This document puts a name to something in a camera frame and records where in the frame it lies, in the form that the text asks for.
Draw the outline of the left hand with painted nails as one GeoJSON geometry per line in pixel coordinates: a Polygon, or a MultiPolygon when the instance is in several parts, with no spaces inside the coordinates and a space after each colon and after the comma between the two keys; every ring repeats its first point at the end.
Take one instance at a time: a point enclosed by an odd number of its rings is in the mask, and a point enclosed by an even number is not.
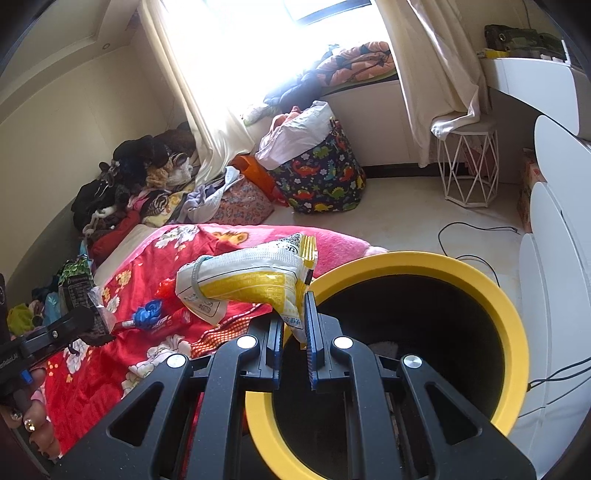
{"type": "Polygon", "coordinates": [[[1,416],[10,429],[17,429],[23,425],[29,434],[29,443],[47,459],[56,460],[60,456],[60,444],[54,432],[53,425],[47,417],[45,404],[37,394],[46,379],[46,369],[37,368],[31,371],[33,382],[24,394],[28,397],[28,408],[12,408],[8,404],[1,404],[1,416]]]}

